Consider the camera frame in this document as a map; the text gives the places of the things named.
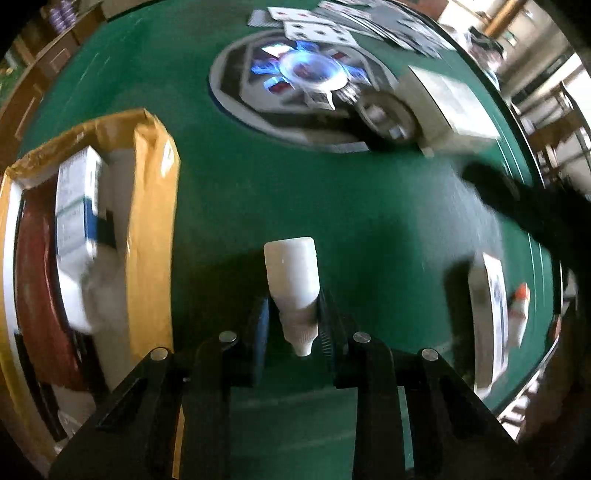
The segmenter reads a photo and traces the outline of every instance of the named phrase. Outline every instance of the cardboard box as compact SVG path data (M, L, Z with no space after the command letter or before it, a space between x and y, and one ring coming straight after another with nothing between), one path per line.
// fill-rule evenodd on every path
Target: cardboard box
M118 259L109 281L93 283L86 291L81 291L79 283L85 274L80 278L59 274L58 294L66 320L73 330L92 335L110 390L152 348L173 347L170 273L180 159L174 140L160 121L143 109L87 121L9 167L0 188L0 377L21 424L38 452L49 460L55 457L56 444L36 410L15 345L15 245L23 193L49 179L55 181L60 166L81 151L98 153L111 172L112 226ZM56 190L57 205L53 208L57 219L60 212L76 205L70 193L96 200L94 205L90 201L87 218L106 217L111 207L105 203L106 208L102 208L102 192L95 191L99 183L93 175L99 169L98 160L94 158L93 162L80 164L85 181L77 184L76 192L63 191L60 195ZM91 260L100 261L94 256ZM52 386L62 413L60 419L82 424L92 413L88 408L93 404L90 393Z

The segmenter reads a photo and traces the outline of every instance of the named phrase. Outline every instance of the chair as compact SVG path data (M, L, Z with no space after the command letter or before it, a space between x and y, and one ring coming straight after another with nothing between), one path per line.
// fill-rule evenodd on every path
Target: chair
M517 117L523 123L540 111L541 116L532 122L533 130L528 135L528 142L538 156L544 178L548 181L556 180L568 165L583 158L591 170L591 149L588 146L591 129L563 82ZM573 135L579 142L581 152L559 161L556 149Z

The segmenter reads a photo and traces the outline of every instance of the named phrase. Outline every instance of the playing card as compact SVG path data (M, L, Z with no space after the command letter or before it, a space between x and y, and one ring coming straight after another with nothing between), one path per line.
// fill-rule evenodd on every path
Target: playing card
M353 15L354 17L364 18L366 20L371 20L371 15L367 12L362 12L361 10L357 10L356 8L345 7L344 5L334 4L333 2L326 2L321 1L318 4L319 7L326 8L327 10L331 10L333 12L340 12L347 15Z
M400 9L386 7L385 5L379 5L369 10L372 20L379 22L384 28L390 30L400 30L399 21L412 20L412 18Z
M353 21L353 20L350 20L350 19L348 19L346 17L343 17L338 12L333 12L332 10L327 10L326 8L317 7L314 10L312 10L312 13L314 15L319 16L319 17L328 18L329 20L333 20L338 25L342 25L343 27L347 27L348 30L350 30L350 28L354 28L354 29L359 30L359 31L368 32L368 33L373 34L373 32L370 29L361 26L356 21Z
M340 4L345 5L367 5L368 3L363 0L336 0Z
M332 20L317 17L310 10L302 8L267 7L269 13L275 20L282 22L314 22L317 24L336 25Z
M398 20L398 23L427 38L433 38L437 35L433 30L419 22L414 22L412 20Z
M456 51L456 48L443 37L441 38L441 44L443 48L446 48L447 50Z
M414 50L414 48L412 48L408 43L406 43L402 38L397 37L396 35L389 35L388 37L390 40L392 40L396 45L398 45L401 48L404 48L405 50Z
M248 19L249 27L281 27L282 23L273 20L273 17L267 10L253 10Z
M346 28L347 30L349 30L350 32L353 32L353 33L359 33L361 35L365 35L366 37L375 38L376 40L382 40L382 41L384 40L382 37L376 35L375 33L368 32L367 30L366 31L357 30L356 28L345 27L344 25L342 25L342 27Z
M283 22L285 36L290 40L308 40L358 47L353 35L340 25L305 22Z

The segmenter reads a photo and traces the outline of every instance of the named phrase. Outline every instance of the wall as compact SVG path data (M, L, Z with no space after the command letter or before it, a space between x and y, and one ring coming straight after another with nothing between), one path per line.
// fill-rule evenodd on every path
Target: wall
M534 45L539 38L545 35L545 32L550 25L554 24L550 16L535 2L527 2L525 8L531 13L531 17L521 11L508 28L508 31L516 36L517 45L512 47L509 42L500 39L500 42L503 47L505 47L507 53L505 63L498 72L501 77L506 72L510 73L523 56L528 53L528 49Z
M500 75L501 93L510 98L525 88L569 46L569 41L558 26L551 23L539 32L538 38L519 55L510 68L504 69Z
M447 4L446 9L443 11L437 22L441 25L449 25L460 33L467 32L470 27L480 29L482 26L482 22L479 21L475 15L467 12L453 1Z
M581 66L581 59L575 53L571 56L564 65L562 65L556 72L552 74L552 76L544 82L544 84L538 88L534 93L532 93L529 97L526 98L525 101L521 102L517 107L523 112L525 111L530 105L535 104L541 98L545 97L550 90L558 85L560 82L565 80L568 76L575 72Z
M584 8L586 2L538 0L538 3L552 16L556 24L569 39L583 65L591 70L591 48L589 46L588 31L589 18Z

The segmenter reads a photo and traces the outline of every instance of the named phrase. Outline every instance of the white bottle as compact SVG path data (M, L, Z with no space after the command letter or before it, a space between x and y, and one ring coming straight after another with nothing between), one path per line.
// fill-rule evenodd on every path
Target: white bottle
M264 251L269 292L279 309L283 336L297 356L310 355L318 336L316 299L320 293L314 239L269 242Z
M530 311L530 289L527 283L522 283L517 291L511 307L509 308L509 347L521 346L527 327L527 319Z

